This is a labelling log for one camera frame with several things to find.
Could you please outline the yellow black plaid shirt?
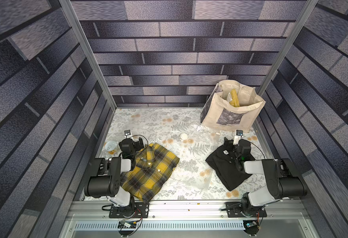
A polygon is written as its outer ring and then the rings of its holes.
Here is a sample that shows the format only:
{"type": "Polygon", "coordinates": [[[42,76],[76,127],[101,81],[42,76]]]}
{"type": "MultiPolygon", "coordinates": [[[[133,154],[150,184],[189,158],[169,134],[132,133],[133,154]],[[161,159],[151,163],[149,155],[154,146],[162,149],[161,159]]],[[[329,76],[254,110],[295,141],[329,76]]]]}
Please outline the yellow black plaid shirt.
{"type": "Polygon", "coordinates": [[[149,144],[136,155],[135,168],[121,175],[121,187],[140,201],[148,203],[161,190],[180,162],[164,146],[149,144]]]}

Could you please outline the clear plastic vacuum bag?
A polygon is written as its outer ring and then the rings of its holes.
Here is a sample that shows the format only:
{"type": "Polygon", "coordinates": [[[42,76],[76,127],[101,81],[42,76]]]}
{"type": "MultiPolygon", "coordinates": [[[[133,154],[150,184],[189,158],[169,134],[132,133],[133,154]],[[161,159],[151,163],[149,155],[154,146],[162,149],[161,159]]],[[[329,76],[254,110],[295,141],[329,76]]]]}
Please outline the clear plastic vacuum bag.
{"type": "Polygon", "coordinates": [[[206,163],[206,158],[231,139],[232,133],[202,126],[198,122],[161,120],[156,123],[138,123],[133,134],[145,136],[150,143],[158,143],[180,158],[180,162],[163,186],[163,190],[211,191],[223,189],[216,172],[206,163]],[[186,133],[187,140],[180,134],[186,133]]]}

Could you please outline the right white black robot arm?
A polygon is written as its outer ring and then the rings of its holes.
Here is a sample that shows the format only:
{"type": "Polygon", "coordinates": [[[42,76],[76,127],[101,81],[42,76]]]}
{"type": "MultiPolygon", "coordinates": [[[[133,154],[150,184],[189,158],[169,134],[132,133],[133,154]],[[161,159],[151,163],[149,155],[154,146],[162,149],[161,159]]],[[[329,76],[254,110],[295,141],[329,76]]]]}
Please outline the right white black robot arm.
{"type": "Polygon", "coordinates": [[[232,164],[243,175],[263,175],[266,185],[243,195],[237,207],[243,212],[264,209],[268,204],[284,198],[307,195],[307,186],[290,159],[255,160],[251,155],[251,142],[241,139],[237,144],[224,139],[224,146],[231,152],[232,164]]]}

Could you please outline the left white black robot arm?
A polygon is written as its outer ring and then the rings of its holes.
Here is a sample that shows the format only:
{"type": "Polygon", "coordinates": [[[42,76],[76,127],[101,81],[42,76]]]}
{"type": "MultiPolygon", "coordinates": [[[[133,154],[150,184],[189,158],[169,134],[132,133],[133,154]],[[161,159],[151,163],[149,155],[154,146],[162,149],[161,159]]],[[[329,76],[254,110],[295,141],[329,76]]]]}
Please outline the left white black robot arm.
{"type": "Polygon", "coordinates": [[[105,197],[115,207],[129,207],[134,203],[131,194],[121,187],[122,173],[134,170],[136,155],[145,148],[143,139],[132,137],[119,143],[121,153],[112,158],[96,158],[91,166],[90,177],[84,186],[87,197],[105,197]]]}

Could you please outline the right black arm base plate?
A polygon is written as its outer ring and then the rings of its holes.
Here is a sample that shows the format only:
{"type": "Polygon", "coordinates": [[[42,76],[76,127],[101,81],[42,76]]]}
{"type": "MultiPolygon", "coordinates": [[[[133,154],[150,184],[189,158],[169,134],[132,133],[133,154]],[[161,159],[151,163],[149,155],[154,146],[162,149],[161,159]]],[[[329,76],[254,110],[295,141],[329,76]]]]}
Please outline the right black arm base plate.
{"type": "Polygon", "coordinates": [[[225,208],[222,208],[223,211],[226,211],[229,218],[262,218],[267,217],[267,213],[264,207],[252,207],[241,205],[240,202],[225,202],[225,208]]]}

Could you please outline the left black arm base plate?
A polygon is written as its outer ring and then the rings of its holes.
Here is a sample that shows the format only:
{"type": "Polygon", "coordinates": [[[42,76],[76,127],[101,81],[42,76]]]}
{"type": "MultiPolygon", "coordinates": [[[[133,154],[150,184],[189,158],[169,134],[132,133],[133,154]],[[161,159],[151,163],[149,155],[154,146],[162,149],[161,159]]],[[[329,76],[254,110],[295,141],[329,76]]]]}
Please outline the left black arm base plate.
{"type": "Polygon", "coordinates": [[[135,202],[126,207],[112,207],[109,212],[109,218],[148,218],[149,203],[135,202]]]}

